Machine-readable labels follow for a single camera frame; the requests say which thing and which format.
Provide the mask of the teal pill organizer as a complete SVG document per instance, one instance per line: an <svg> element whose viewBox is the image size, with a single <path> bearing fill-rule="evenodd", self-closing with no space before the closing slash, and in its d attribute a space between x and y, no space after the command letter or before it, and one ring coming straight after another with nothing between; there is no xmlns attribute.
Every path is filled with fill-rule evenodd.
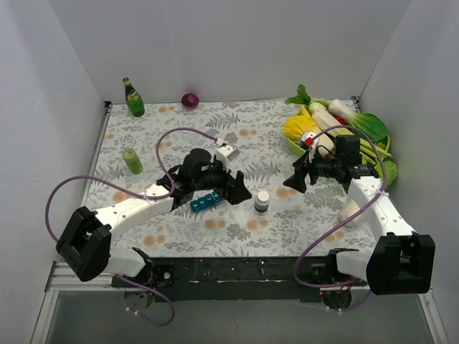
<svg viewBox="0 0 459 344"><path fill-rule="evenodd" d="M193 213L198 213L205 209L212 208L222 200L223 198L217 192L213 191L202 197L199 197L196 200L191 201L190 208Z"/></svg>

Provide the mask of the white pill bottle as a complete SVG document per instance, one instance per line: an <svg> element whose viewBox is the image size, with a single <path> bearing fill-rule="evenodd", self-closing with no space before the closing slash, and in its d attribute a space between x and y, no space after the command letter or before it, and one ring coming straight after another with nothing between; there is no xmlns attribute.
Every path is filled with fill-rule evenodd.
<svg viewBox="0 0 459 344"><path fill-rule="evenodd" d="M268 210L270 204L270 194L267 191L260 191L255 197L255 210L263 213Z"/></svg>

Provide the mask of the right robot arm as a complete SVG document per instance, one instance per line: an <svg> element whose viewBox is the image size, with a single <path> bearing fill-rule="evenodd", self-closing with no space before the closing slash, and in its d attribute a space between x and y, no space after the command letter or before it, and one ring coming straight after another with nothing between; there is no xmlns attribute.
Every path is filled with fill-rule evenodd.
<svg viewBox="0 0 459 344"><path fill-rule="evenodd" d="M284 186L301 193L320 177L338 181L356 202L370 226L376 244L370 253L332 249L326 256L325 280L329 287L351 280L365 281L375 295L424 294L430 289L435 243L418 234L400 215L384 191L376 170L361 162L359 139L339 135L333 157L323 157L316 142L293 164L294 174Z"/></svg>

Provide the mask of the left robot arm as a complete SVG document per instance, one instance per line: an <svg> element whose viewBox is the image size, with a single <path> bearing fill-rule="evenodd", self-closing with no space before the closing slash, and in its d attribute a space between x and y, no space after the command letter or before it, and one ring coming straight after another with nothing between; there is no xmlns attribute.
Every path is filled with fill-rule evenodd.
<svg viewBox="0 0 459 344"><path fill-rule="evenodd" d="M232 205L250 199L243 172L230 174L229 162L237 154L229 144L214 155L195 148L140 197L95 211L77 209L57 242L58 254L82 282L110 273L146 286L152 280L153 260L139 248L119 249L113 242L133 227L190 202L197 191L214 191Z"/></svg>

